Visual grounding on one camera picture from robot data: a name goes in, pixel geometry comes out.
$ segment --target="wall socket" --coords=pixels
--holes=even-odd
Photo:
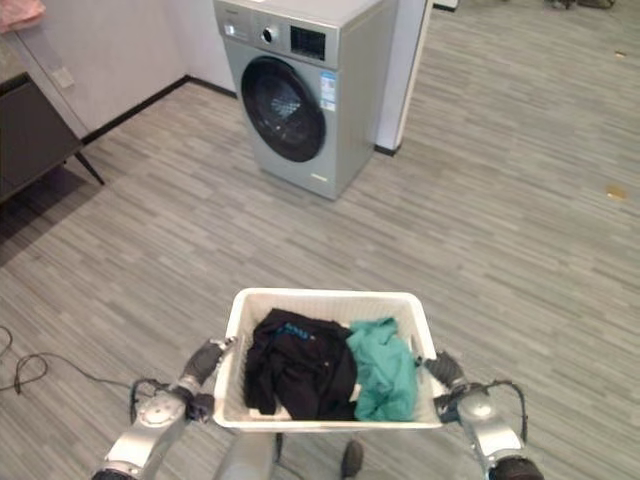
[[[51,72],[51,76],[60,88],[69,88],[75,84],[67,67],[60,67],[58,70]]]

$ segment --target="black baseboard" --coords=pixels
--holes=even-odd
[[[173,92],[175,89],[180,88],[181,86],[185,85],[186,83],[193,83],[195,85],[199,85],[199,86],[204,87],[206,89],[209,89],[209,90],[212,90],[214,92],[220,93],[222,95],[226,95],[226,96],[232,97],[232,98],[238,98],[238,95],[235,92],[232,92],[231,90],[227,90],[224,87],[220,87],[220,86],[215,85],[213,83],[207,82],[206,80],[202,80],[200,78],[192,77],[191,75],[185,75],[184,77],[182,77],[182,78],[176,80],[175,82],[173,82],[171,85],[163,88],[158,93],[155,93],[155,94],[151,95],[149,98],[147,98],[146,100],[143,100],[142,102],[140,102],[135,107],[130,108],[129,110],[127,110],[126,112],[124,112],[121,115],[118,115],[116,118],[114,118],[110,122],[105,123],[102,127],[100,127],[97,130],[94,130],[93,132],[87,134],[85,137],[82,138],[82,143],[84,145],[88,145],[89,143],[93,142],[94,140],[97,140],[98,138],[103,136],[105,133],[108,133],[110,130],[116,128],[121,123],[126,122],[131,117],[133,117],[134,115],[140,113],[145,108],[153,105],[155,102],[157,102],[158,100],[160,100],[163,97],[166,97],[168,94]],[[398,145],[398,147],[395,148],[395,149],[390,149],[390,148],[386,148],[386,147],[381,147],[380,145],[376,145],[374,147],[374,150],[376,152],[382,153],[384,155],[388,155],[390,157],[393,157],[396,153],[398,153],[398,150],[400,150],[401,146],[402,146],[402,144]]]
[[[185,83],[189,82],[189,80],[190,80],[189,75],[185,75],[184,77],[176,80],[171,85],[168,85],[167,87],[165,87],[162,90],[160,90],[158,93],[155,93],[155,94],[151,95],[149,98],[147,98],[146,100],[143,100],[142,102],[140,102],[135,107],[130,108],[129,110],[127,110],[123,114],[118,115],[113,120],[105,123],[102,127],[100,127],[97,130],[94,130],[93,132],[85,135],[82,138],[82,143],[85,144],[85,145],[88,145],[89,143],[93,142],[94,140],[97,140],[98,138],[103,136],[105,133],[108,133],[110,130],[116,128],[121,123],[126,122],[131,117],[133,117],[137,113],[140,113],[145,108],[153,105],[158,100],[160,100],[162,97],[167,96],[168,94],[173,92],[176,88],[180,88]]]
[[[389,157],[393,157],[396,153],[398,153],[398,150],[400,150],[400,147],[402,147],[402,144],[398,145],[394,149],[381,147],[380,145],[376,145],[375,147],[373,147],[373,149],[378,153],[382,153],[383,155],[387,155]]]
[[[238,94],[236,92],[227,90],[224,87],[220,87],[214,83],[207,82],[206,80],[202,80],[201,78],[192,77],[191,75],[187,75],[187,77],[189,77],[189,81],[194,85],[200,85],[201,87],[213,90],[217,93],[221,93],[223,95],[226,95],[227,97],[238,98]]]
[[[455,12],[458,7],[447,7],[445,5],[438,5],[437,3],[433,4],[433,8],[435,8],[436,10],[442,10],[443,12]]]

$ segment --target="energy label sticker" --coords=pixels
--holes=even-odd
[[[320,74],[320,107],[336,111],[336,74],[333,72]]]

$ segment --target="washing machine door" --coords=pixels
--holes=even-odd
[[[292,162],[315,157],[324,143],[324,115],[304,80],[289,64],[258,57],[242,74],[242,100],[260,137]]]

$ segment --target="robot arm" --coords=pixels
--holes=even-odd
[[[92,480],[150,480],[169,447],[191,420],[206,421],[213,397],[200,393],[224,352],[233,343],[207,341],[193,354],[180,380],[146,402],[133,425],[113,445]]]
[[[498,413],[487,387],[469,383],[449,354],[439,353],[435,360],[427,360],[425,366],[450,390],[435,399],[441,421],[460,423],[486,480],[544,480],[526,455],[524,417],[521,439]]]

